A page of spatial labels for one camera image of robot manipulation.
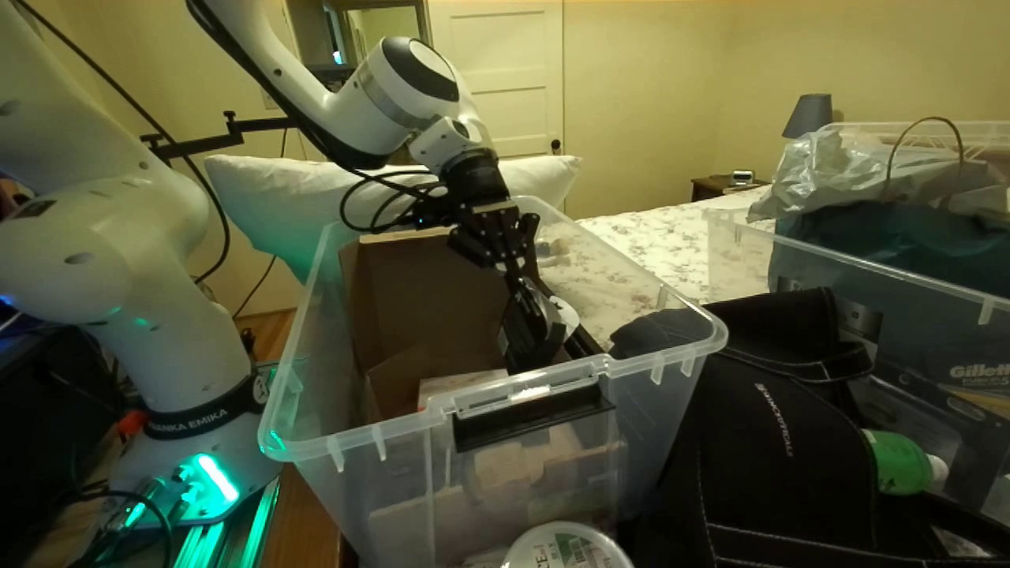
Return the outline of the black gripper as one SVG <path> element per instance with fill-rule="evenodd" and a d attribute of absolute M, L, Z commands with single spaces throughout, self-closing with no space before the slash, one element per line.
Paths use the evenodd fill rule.
<path fill-rule="evenodd" d="M 491 149 L 471 149 L 438 169 L 446 223 L 454 249 L 480 269 L 498 269 L 513 289 L 502 312 L 506 368 L 549 367 L 555 356 L 582 359 L 601 353 L 578 308 L 549 296 L 535 241 L 540 217 L 513 204 L 513 191 Z"/>

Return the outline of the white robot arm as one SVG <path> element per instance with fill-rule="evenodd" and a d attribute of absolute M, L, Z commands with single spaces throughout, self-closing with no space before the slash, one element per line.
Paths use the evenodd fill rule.
<path fill-rule="evenodd" d="M 446 191 L 408 210 L 414 228 L 446 223 L 459 252 L 488 264 L 530 249 L 535 220 L 509 210 L 495 150 L 438 51 L 388 38 L 328 87 L 280 44 L 264 0 L 185 6 L 336 165 L 377 169 L 398 150 L 425 165 Z M 0 294 L 97 338 L 151 409 L 115 479 L 204 458 L 239 495 L 264 487 L 276 468 L 252 440 L 252 359 L 185 271 L 213 210 L 204 188 L 80 94 L 16 0 L 0 3 L 0 107 L 0 167 L 32 188 L 0 223 Z"/>

